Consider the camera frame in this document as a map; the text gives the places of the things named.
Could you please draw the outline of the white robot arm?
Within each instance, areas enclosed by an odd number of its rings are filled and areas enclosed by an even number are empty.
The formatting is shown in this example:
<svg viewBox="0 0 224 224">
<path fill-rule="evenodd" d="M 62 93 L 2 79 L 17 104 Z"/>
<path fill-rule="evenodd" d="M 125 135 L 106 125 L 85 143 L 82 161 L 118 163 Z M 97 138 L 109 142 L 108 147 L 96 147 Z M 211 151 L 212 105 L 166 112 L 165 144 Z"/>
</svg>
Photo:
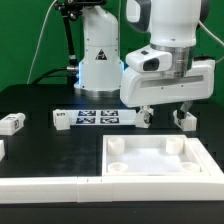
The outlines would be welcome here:
<svg viewBox="0 0 224 224">
<path fill-rule="evenodd" d="M 194 55 L 196 31 L 203 26 L 209 0 L 123 0 L 127 27 L 96 0 L 82 9 L 84 56 L 75 88 L 99 96 L 119 94 L 139 108 L 137 125 L 150 124 L 151 107 L 180 102 L 184 120 L 192 102 L 210 97 L 216 61 Z"/>
</svg>

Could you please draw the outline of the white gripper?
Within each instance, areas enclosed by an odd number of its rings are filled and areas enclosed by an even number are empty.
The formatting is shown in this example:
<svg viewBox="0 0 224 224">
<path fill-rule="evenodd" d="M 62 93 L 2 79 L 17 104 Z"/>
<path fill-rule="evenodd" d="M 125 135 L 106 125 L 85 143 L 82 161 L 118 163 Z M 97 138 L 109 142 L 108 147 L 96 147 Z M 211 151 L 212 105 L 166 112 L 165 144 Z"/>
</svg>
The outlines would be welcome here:
<svg viewBox="0 0 224 224">
<path fill-rule="evenodd" d="M 177 110 L 177 118 L 185 119 L 192 100 L 206 99 L 213 93 L 215 61 L 193 61 L 190 48 L 141 48 L 129 53 L 126 63 L 120 98 L 127 107 L 142 106 L 146 124 L 154 115 L 149 105 L 185 101 Z"/>
</svg>

